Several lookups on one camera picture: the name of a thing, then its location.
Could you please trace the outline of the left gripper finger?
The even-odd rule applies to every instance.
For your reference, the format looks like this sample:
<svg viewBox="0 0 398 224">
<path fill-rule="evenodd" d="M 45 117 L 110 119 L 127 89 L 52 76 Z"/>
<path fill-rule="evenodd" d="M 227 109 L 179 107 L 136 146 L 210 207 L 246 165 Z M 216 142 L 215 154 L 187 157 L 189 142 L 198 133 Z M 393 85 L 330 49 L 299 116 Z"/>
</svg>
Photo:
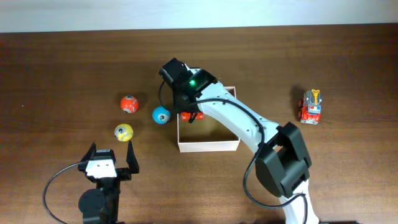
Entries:
<svg viewBox="0 0 398 224">
<path fill-rule="evenodd" d="M 126 162 L 129 166 L 130 173 L 132 173 L 132 174 L 139 173 L 139 164 L 138 164 L 136 156 L 134 154 L 133 145 L 132 145 L 131 140 L 128 141 Z"/>
<path fill-rule="evenodd" d="M 81 159 L 80 162 L 86 162 L 88 160 L 90 160 L 92 153 L 94 152 L 94 150 L 96 149 L 96 144 L 93 142 L 89 148 L 89 150 L 87 151 L 87 153 L 83 156 L 83 158 Z"/>
</svg>

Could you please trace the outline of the red fire truck yellow ladder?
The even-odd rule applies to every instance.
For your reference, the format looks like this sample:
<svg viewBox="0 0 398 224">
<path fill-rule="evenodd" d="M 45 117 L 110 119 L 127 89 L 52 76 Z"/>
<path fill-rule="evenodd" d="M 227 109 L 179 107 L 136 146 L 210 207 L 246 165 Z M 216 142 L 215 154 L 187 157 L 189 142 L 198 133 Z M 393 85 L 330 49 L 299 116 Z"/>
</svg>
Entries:
<svg viewBox="0 0 398 224">
<path fill-rule="evenodd" d="M 308 90 L 298 103 L 298 119 L 301 123 L 318 124 L 321 118 L 322 98 L 320 90 Z"/>
</svg>

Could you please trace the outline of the yellow toy ball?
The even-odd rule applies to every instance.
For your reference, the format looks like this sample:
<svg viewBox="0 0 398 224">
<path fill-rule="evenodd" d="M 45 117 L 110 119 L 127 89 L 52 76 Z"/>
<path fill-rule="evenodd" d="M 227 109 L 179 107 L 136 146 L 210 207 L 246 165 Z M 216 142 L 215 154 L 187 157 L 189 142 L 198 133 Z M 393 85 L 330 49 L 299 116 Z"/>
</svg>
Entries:
<svg viewBox="0 0 398 224">
<path fill-rule="evenodd" d="M 126 142 L 133 137 L 134 131 L 129 124 L 119 124 L 114 129 L 114 136 L 118 141 Z"/>
</svg>

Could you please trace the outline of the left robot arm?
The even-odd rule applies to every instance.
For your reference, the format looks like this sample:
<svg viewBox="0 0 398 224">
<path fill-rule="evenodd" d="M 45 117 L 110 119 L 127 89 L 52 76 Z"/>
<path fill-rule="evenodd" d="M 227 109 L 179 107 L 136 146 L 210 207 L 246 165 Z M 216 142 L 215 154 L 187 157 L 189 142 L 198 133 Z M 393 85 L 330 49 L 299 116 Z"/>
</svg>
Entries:
<svg viewBox="0 0 398 224">
<path fill-rule="evenodd" d="M 130 181 L 133 174 L 139 173 L 139 164 L 134 154 L 132 142 L 127 144 L 127 167 L 117 168 L 114 151 L 97 149 L 92 144 L 78 164 L 78 170 L 96 184 L 94 189 L 84 192 L 78 202 L 83 215 L 83 223 L 117 223 L 120 183 Z"/>
</svg>

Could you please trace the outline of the red fire truck grey top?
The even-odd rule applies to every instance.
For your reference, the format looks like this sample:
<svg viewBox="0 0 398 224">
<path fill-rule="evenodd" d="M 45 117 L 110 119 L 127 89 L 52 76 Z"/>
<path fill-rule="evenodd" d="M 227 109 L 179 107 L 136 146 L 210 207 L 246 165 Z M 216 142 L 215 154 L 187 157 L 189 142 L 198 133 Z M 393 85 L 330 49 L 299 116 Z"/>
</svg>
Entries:
<svg viewBox="0 0 398 224">
<path fill-rule="evenodd" d="M 189 112 L 182 112 L 181 113 L 181 119 L 183 121 L 190 121 L 190 120 L 196 120 L 196 119 L 203 119 L 205 116 L 202 112 L 194 112 L 194 113 L 189 113 Z"/>
</svg>

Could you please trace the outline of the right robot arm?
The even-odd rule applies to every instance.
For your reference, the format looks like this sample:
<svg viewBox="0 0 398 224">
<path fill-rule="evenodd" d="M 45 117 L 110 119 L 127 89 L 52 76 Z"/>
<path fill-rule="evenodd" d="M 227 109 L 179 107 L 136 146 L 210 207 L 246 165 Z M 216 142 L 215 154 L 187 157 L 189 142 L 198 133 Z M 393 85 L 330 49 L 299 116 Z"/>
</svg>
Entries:
<svg viewBox="0 0 398 224">
<path fill-rule="evenodd" d="M 246 196 L 262 208 L 270 205 L 256 200 L 248 190 L 253 170 L 261 185 L 280 201 L 286 223 L 319 223 L 309 196 L 310 154 L 299 128 L 284 126 L 257 114 L 236 99 L 212 74 L 190 68 L 176 58 L 159 70 L 163 82 L 173 93 L 173 111 L 187 113 L 192 123 L 203 113 L 228 128 L 252 151 L 243 177 Z"/>
</svg>

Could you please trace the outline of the orange toy ball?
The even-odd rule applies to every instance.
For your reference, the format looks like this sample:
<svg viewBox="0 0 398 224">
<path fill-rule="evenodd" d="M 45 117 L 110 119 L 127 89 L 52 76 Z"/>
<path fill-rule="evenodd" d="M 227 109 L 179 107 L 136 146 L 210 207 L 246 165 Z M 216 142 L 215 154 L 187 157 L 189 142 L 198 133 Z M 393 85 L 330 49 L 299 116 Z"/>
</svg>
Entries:
<svg viewBox="0 0 398 224">
<path fill-rule="evenodd" d="M 139 101 L 134 96 L 127 95 L 121 99 L 120 107 L 126 113 L 135 113 L 139 109 Z"/>
</svg>

